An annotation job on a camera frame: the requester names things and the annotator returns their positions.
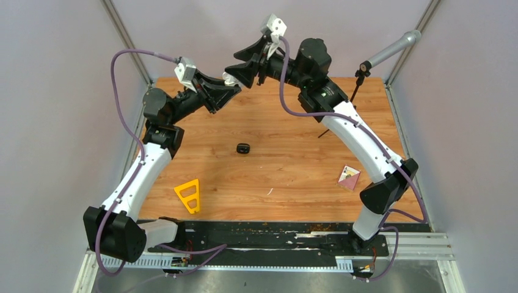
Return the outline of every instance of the gray wall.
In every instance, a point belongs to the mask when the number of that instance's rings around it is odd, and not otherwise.
[[[291,55],[309,37],[322,38],[331,76],[354,76],[361,62],[414,29],[429,0],[114,0],[137,48],[194,59],[215,77],[239,63],[236,51],[255,43],[259,25],[275,13],[288,30]],[[388,77],[397,57],[372,70]],[[150,74],[173,76],[170,64],[144,57]]]
[[[0,291],[71,292],[82,213],[120,180],[130,138],[109,64],[123,45],[100,1],[0,1]],[[144,83],[117,64],[135,125]]]
[[[394,89],[469,293],[516,292],[518,2],[443,1]]]

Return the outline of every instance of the purple cable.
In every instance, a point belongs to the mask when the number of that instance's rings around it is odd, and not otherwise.
[[[126,132],[129,135],[131,135],[131,138],[133,140],[135,140],[137,142],[137,144],[138,144],[138,146],[140,148],[140,157],[142,158],[142,160],[144,160],[144,158],[145,158],[144,145],[139,140],[138,136],[135,135],[130,130],[130,128],[126,124],[126,121],[124,120],[124,117],[122,115],[122,111],[120,110],[119,94],[117,93],[117,84],[115,83],[115,61],[117,60],[117,58],[119,56],[121,56],[122,54],[126,54],[126,53],[140,53],[140,54],[152,55],[152,56],[155,56],[155,57],[158,57],[160,59],[164,59],[166,61],[173,62],[173,63],[178,63],[180,60],[178,58],[171,58],[171,57],[162,55],[160,53],[156,53],[156,52],[152,52],[152,51],[147,51],[147,50],[140,50],[140,49],[124,49],[124,50],[119,51],[112,58],[112,62],[111,62],[111,66],[110,66],[110,74],[111,74],[111,78],[112,78],[112,86],[113,86],[113,89],[114,89],[115,106],[117,107],[117,113],[119,115],[120,122],[122,123],[122,126],[124,127]],[[126,184],[124,185],[122,190],[119,192],[119,195],[117,196],[117,199],[121,199],[124,196],[124,193],[126,192],[126,190],[128,190],[128,188],[130,187],[131,183],[135,180],[135,177],[137,176],[137,174],[139,173],[141,168],[142,168],[142,164],[139,164],[137,166],[137,168],[135,168],[135,171],[133,172],[133,174],[129,178],[128,182],[126,182]],[[104,226],[106,225],[108,217],[113,212],[113,210],[115,209],[116,206],[117,206],[117,202],[114,201],[113,204],[108,209],[108,211],[106,212],[106,214],[104,215],[104,217],[103,217],[103,219],[101,221],[101,224],[99,225],[99,229],[97,230],[97,235],[95,236],[95,257],[97,259],[97,264],[99,265],[99,269],[101,269],[101,271],[103,271],[104,274],[106,274],[106,275],[108,275],[110,277],[114,277],[114,276],[118,275],[120,273],[120,271],[122,270],[122,268],[124,267],[124,265],[126,264],[126,262],[123,261],[122,264],[120,265],[120,267],[115,272],[110,272],[110,271],[108,271],[107,268],[105,268],[105,266],[103,265],[103,260],[101,259],[101,253],[100,253],[100,251],[101,251],[101,235],[103,234]]]
[[[286,40],[285,37],[279,37],[279,40],[281,40],[284,43],[284,47],[285,47],[285,51],[286,51],[286,54],[284,55],[284,61],[282,64],[282,71],[280,73],[280,87],[279,87],[280,103],[281,103],[282,107],[284,108],[284,110],[286,112],[288,112],[289,114],[298,116],[298,117],[333,116],[333,117],[345,119],[354,125],[358,125],[358,121],[356,121],[355,119],[342,115],[342,114],[339,114],[339,113],[334,113],[334,112],[297,113],[297,112],[293,112],[290,108],[288,108],[288,106],[286,105],[286,101],[284,100],[284,82],[286,80],[286,72],[288,70],[288,61],[290,60],[290,44],[288,43],[288,41]],[[382,151],[383,155],[387,159],[391,159],[389,152],[387,152],[387,150],[385,150],[385,147],[383,147],[381,142],[376,138],[376,136],[372,132],[370,132],[362,124],[359,124],[358,127],[372,139],[372,141],[378,146],[378,148]],[[412,179],[410,179],[410,177],[407,175],[407,173],[405,171],[403,171],[403,169],[400,166],[398,166],[398,164],[396,162],[391,161],[390,163],[403,175],[405,180],[410,184],[412,191],[414,191],[417,202],[419,203],[419,208],[421,209],[421,212],[423,213],[423,220],[416,218],[416,217],[408,214],[407,212],[404,212],[399,209],[389,209],[388,213],[386,213],[385,217],[381,221],[380,227],[385,223],[385,221],[387,220],[387,217],[389,216],[389,214],[391,212],[397,212],[399,214],[406,215],[407,217],[410,217],[412,220],[415,220],[420,223],[428,223],[428,213],[426,212],[425,204],[424,204],[423,200],[421,199],[421,195],[419,194],[419,191],[417,190],[416,186],[412,182]]]
[[[387,230],[393,230],[396,233],[396,243],[394,245],[394,252],[392,253],[392,258],[390,259],[390,262],[388,263],[387,268],[382,273],[380,273],[378,276],[375,276],[374,278],[360,278],[360,277],[357,277],[358,280],[364,281],[364,282],[377,281],[377,280],[383,278],[383,276],[385,276],[389,272],[389,270],[392,267],[392,265],[394,265],[394,260],[396,259],[396,254],[398,252],[399,231],[394,226],[386,226],[386,227],[383,227],[383,228],[380,229],[380,231],[387,231]]]
[[[185,253],[185,254],[191,254],[191,255],[202,255],[202,254],[205,254],[205,253],[209,253],[209,252],[212,252],[212,251],[216,251],[214,252],[209,258],[207,258],[206,260],[204,260],[204,262],[202,262],[201,264],[199,264],[198,266],[196,266],[194,269],[192,270],[189,270],[188,272],[185,272],[185,273],[168,273],[165,275],[165,277],[173,277],[173,278],[176,278],[176,277],[183,277],[183,276],[186,276],[186,275],[190,275],[194,272],[196,272],[197,270],[199,270],[201,267],[203,267],[204,265],[206,265],[209,261],[211,261],[216,255],[218,255],[220,252],[223,251],[223,249],[225,249],[225,247],[227,247],[227,244],[222,244],[220,246],[217,246],[217,247],[213,247],[211,249],[207,249],[207,250],[201,250],[201,251],[183,251],[183,250],[178,250],[178,249],[175,249],[175,248],[172,248],[172,247],[169,247],[169,246],[166,246],[166,245],[163,245],[163,244],[159,244],[157,245],[159,247],[162,247],[162,248],[165,248],[165,249],[168,249],[168,250],[171,250],[173,252],[177,252],[177,253]],[[101,290],[99,289],[99,279],[101,277],[97,278],[97,280],[95,281],[95,290],[97,291],[97,293],[101,293]],[[123,293],[128,293],[128,292],[131,292],[133,290],[135,290],[135,288],[137,287],[140,287],[142,285],[144,285],[145,283],[149,283],[151,281],[154,281],[154,280],[157,280],[157,279],[160,279],[160,278],[164,278],[164,275],[157,275],[157,276],[153,276],[147,280],[144,280],[138,284],[136,284],[135,286],[129,288],[128,290],[124,291]]]

